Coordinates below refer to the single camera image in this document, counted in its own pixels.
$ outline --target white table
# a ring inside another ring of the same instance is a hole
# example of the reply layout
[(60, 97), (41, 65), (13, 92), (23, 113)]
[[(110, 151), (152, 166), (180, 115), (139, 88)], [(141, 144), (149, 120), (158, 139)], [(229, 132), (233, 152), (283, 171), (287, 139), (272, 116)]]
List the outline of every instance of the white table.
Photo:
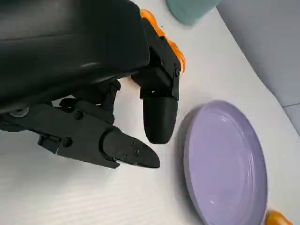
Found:
[[(182, 121), (196, 107), (223, 99), (245, 113), (259, 136), (268, 168), (269, 206), (300, 224), (300, 138), (217, 10), (190, 29), (173, 19), (164, 0), (135, 2), (153, 12), (187, 59), (174, 135), (167, 145), (151, 145), (161, 159), (161, 168), (121, 165), (117, 170), (107, 169), (55, 156), (38, 147), (38, 136), (30, 132), (1, 132), (0, 223), (201, 224), (183, 178), (182, 139), (188, 119)], [(122, 85), (115, 104), (116, 125), (149, 144), (139, 90), (128, 79), (123, 79)]]

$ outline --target plate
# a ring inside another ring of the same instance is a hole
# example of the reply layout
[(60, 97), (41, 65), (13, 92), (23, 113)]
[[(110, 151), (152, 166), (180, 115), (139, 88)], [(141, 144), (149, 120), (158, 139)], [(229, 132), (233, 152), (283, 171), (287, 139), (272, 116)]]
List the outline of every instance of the plate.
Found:
[(268, 185), (263, 151), (245, 115), (225, 101), (196, 113), (184, 147), (193, 204), (207, 225), (260, 225)]

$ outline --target teal cup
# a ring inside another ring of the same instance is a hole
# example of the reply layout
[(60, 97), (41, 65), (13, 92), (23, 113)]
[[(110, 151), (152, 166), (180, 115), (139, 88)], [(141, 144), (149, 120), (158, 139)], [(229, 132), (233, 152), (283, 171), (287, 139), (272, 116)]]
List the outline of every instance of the teal cup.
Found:
[(175, 18), (184, 25), (193, 25), (221, 0), (166, 0)]

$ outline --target robotic hand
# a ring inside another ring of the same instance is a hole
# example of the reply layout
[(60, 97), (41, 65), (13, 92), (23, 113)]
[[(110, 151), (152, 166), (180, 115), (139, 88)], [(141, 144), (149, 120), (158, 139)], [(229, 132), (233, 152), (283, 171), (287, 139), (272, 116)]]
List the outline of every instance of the robotic hand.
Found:
[(131, 75), (149, 141), (165, 144), (174, 130), (184, 57), (148, 11), (129, 0), (19, 0), (0, 13), (1, 130), (35, 132), (67, 158), (159, 168), (149, 146), (113, 125), (117, 79)]

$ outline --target orange part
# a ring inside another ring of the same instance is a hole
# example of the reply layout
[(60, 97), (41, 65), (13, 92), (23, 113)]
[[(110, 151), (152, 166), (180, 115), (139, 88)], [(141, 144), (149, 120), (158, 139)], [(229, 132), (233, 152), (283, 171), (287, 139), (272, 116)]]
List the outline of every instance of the orange part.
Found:
[(280, 212), (271, 211), (269, 212), (266, 225), (293, 225), (288, 221)]
[(156, 33), (161, 37), (164, 36), (166, 38), (166, 40), (168, 41), (169, 45), (171, 46), (171, 48), (173, 49), (173, 51), (175, 52), (177, 58), (179, 59), (180, 63), (181, 63), (181, 74), (184, 73), (184, 71), (186, 70), (186, 59), (184, 58), (183, 53), (180, 51), (180, 49), (178, 48), (178, 46), (175, 44), (175, 42), (171, 41), (166, 35), (165, 33), (159, 28), (158, 23), (156, 22), (156, 19), (154, 17), (154, 15), (149, 12), (146, 9), (142, 9), (141, 10), (141, 17), (142, 18), (146, 18), (147, 20), (149, 20), (149, 22), (151, 23), (152, 27), (155, 29)]

